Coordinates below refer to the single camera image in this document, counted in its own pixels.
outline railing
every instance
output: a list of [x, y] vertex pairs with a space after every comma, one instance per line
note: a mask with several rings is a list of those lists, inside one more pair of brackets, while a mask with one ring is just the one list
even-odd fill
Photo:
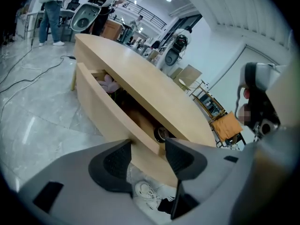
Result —
[[138, 15], [143, 16], [143, 20], [146, 20], [150, 23], [152, 23], [154, 26], [158, 27], [159, 29], [163, 29], [166, 26], [166, 23], [155, 16], [153, 13], [149, 12], [148, 10], [144, 9], [143, 7], [134, 4], [131, 1], [126, 1], [125, 4], [122, 5], [122, 7], [127, 8], [130, 11], [133, 11], [134, 13], [137, 13]]

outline gray tile floor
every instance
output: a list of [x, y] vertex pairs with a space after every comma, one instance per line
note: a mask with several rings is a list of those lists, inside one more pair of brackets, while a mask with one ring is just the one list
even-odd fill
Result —
[[[0, 91], [19, 80], [33, 79], [59, 64], [62, 55], [73, 55], [74, 44], [37, 47], [34, 43], [33, 47], [11, 70], [0, 85]], [[29, 50], [29, 41], [1, 48], [0, 82]], [[31, 82], [21, 82], [0, 94], [0, 109], [5, 105], [0, 118], [0, 167], [13, 190], [18, 191], [23, 183], [53, 160], [105, 142], [81, 109], [76, 91], [70, 91], [74, 68], [75, 60], [65, 57], [60, 66], [49, 70], [26, 89], [16, 93]], [[127, 180], [133, 185], [146, 180], [160, 196], [175, 196], [175, 189], [146, 176], [133, 165], [128, 169]], [[148, 209], [136, 194], [134, 200], [156, 223], [170, 222], [169, 215]]]

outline white shoes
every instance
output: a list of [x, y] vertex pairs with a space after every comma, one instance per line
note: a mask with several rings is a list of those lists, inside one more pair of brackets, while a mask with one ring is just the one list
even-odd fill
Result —
[[65, 43], [59, 41], [59, 42], [56, 42], [56, 43], [53, 43], [53, 46], [63, 46]]
[[158, 209], [162, 199], [154, 192], [150, 184], [145, 181], [138, 182], [135, 185], [135, 192], [152, 210]]

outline pink stuffed toy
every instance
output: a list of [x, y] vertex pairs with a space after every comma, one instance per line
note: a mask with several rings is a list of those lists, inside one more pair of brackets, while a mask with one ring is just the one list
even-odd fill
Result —
[[105, 75], [104, 81], [98, 81], [98, 83], [108, 94], [114, 93], [120, 88], [120, 85], [116, 81], [113, 81], [113, 78], [108, 74]]

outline wooden desk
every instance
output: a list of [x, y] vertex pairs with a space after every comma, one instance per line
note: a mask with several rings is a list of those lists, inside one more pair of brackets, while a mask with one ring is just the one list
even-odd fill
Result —
[[175, 187], [177, 179], [162, 147], [106, 94], [93, 74], [107, 72], [175, 137], [215, 147], [204, 115], [180, 87], [131, 49], [103, 37], [87, 34], [75, 37], [77, 93], [84, 111], [106, 140], [133, 141], [135, 166]]
[[[90, 27], [90, 33], [93, 31], [94, 24], [95, 23], [93, 22], [93, 24]], [[123, 29], [122, 23], [114, 21], [112, 19], [107, 19], [100, 36], [116, 41], [120, 33], [122, 32], [122, 29]]]

